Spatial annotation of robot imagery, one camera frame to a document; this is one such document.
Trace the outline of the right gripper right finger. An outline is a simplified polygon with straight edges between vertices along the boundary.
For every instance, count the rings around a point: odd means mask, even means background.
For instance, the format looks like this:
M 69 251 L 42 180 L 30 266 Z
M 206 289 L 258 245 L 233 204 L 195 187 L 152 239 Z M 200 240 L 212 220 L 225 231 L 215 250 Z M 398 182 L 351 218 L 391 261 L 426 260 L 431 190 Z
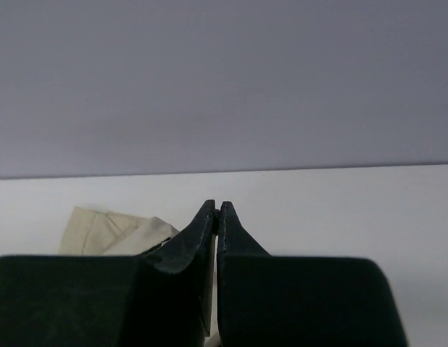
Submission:
M 217 321 L 224 346 L 406 346 L 389 282 L 373 261 L 275 256 L 221 205 Z

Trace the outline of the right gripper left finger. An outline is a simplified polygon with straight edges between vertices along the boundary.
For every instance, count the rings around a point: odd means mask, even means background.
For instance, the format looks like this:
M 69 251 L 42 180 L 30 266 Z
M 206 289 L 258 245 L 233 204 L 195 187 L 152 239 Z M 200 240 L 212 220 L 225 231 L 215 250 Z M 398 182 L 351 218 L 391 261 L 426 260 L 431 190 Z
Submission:
M 152 251 L 0 257 L 0 346 L 202 346 L 215 232 L 208 200 Z

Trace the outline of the cream jacket with black zipper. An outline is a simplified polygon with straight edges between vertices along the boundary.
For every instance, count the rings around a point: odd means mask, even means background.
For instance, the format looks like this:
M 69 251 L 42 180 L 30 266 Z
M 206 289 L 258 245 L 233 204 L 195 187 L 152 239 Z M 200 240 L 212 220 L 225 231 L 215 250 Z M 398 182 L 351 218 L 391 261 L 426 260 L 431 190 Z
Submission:
M 126 265 L 119 343 L 163 337 L 163 346 L 210 346 L 216 209 L 212 200 L 178 231 L 158 217 L 76 207 L 59 246 L 64 256 Z

